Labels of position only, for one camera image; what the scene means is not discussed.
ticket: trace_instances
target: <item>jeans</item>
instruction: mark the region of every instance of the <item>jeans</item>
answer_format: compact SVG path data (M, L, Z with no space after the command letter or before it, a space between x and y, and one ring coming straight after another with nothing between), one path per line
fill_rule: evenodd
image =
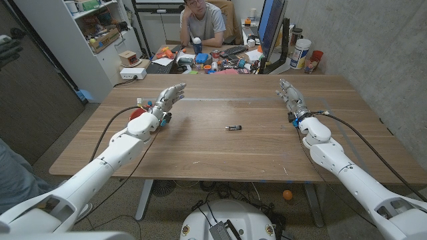
M31 165L0 139L0 214L53 189L54 186L34 175Z

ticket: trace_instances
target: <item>power strip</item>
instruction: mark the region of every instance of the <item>power strip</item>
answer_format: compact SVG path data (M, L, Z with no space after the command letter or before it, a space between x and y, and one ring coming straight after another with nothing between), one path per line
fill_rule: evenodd
M124 68L120 72L121 78L123 80L133 79L137 76L137 79L142 80L147 75L145 68Z

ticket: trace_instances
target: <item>wooden tabletop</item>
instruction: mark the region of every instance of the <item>wooden tabletop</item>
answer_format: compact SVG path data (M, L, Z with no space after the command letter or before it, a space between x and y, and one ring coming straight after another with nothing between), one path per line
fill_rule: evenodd
M107 122L137 97L154 100L172 85L187 83L185 99L171 110L171 122L161 128L133 177L216 181L322 182L304 155L296 129L288 123L285 103L276 95L277 75L148 75L143 81L116 87L99 106L66 150L51 166L54 175L73 175L84 167ZM287 75L312 111L330 110L353 125L409 183L427 183L426 172L381 124L376 114L341 76ZM130 111L108 129L99 153L110 137L123 129ZM342 124L319 116L347 156L381 183L397 183L371 150ZM241 125L241 131L225 131ZM127 177L139 158L114 175ZM338 180L318 167L326 180Z
M160 53L161 52L161 49L163 49L164 47L169 47L170 49L173 49L174 47L176 47L176 45L162 45L162 46L160 46L160 48L159 48L159 50L157 50L157 52L156 53ZM226 50L226 49L229 49L230 47L234 47L234 46L232 46L232 45L222 45L221 47L208 47L208 46L203 46L203 48L202 48L202 52L203 53L211 53L213 50L215 50L215 49L217 49L217 50L220 50L220 51L223 51L223 50ZM257 49L258 48L258 46L255 46L255 47L250 47L249 48L249 51L252 51L252 50L255 50L255 49ZM186 52L185 53L187 53L187 54L194 54L194 49L193 49L193 46L192 45L190 45L190 46L187 46L186 48ZM244 57L244 59L246 60L246 61L249 61L249 57L245 54L245 53L240 53L240 54L237 54L237 56L238 57ZM205 74L205 71L204 70L199 70L199 71L197 71L198 72L198 74ZM283 73L280 73L280 75L306 75L307 73L304 73L304 70L303 69L298 69L298 70L295 70L295 69L289 69L289 70L287 70L287 71L284 71ZM322 75L323 73L320 71L320 69L316 69L315 71L313 71L312 73L310 73L310 75Z

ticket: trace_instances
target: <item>orange ball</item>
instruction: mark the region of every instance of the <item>orange ball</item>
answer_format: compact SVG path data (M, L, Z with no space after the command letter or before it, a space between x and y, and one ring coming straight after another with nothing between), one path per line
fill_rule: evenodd
M285 200L290 200L290 199L292 199L292 192L291 191L289 191L289 190L285 190L285 191L283 191L283 198L285 199Z

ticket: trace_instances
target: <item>white robotic arm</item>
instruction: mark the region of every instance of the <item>white robotic arm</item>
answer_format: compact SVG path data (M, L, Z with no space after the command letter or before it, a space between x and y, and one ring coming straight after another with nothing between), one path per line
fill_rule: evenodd
M108 148L62 186L24 201L0 216L0 233L62 233L70 230L86 203L122 165L134 160L151 139L150 133L169 121L168 111L182 99L185 83L162 91L154 106L116 133ZM50 211L37 206L53 203Z
M284 79L276 93L290 110L312 159L333 173L371 216L385 239L427 239L427 203L389 191L354 164L331 131L308 111L302 94Z

